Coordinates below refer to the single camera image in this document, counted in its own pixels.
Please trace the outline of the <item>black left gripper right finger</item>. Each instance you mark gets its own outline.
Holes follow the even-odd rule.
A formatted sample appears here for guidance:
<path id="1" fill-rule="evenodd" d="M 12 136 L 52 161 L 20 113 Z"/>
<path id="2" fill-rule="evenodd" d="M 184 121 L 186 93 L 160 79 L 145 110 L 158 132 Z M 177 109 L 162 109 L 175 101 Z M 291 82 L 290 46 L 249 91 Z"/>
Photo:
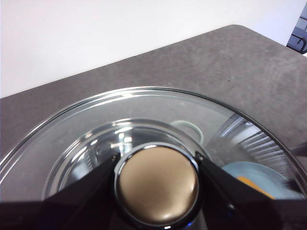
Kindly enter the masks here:
<path id="1" fill-rule="evenodd" d="M 210 230 L 305 230 L 305 200 L 273 200 L 195 153 L 202 211 Z"/>

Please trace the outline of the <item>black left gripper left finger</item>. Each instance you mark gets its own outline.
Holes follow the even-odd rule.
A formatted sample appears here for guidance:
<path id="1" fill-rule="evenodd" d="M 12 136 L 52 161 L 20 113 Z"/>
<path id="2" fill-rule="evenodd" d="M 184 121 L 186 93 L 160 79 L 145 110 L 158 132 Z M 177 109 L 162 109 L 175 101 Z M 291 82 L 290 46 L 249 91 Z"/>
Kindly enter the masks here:
<path id="1" fill-rule="evenodd" d="M 0 204 L 2 230 L 106 230 L 112 216 L 133 230 L 137 223 L 119 206 L 115 195 L 114 154 L 80 180 L 37 201 Z"/>

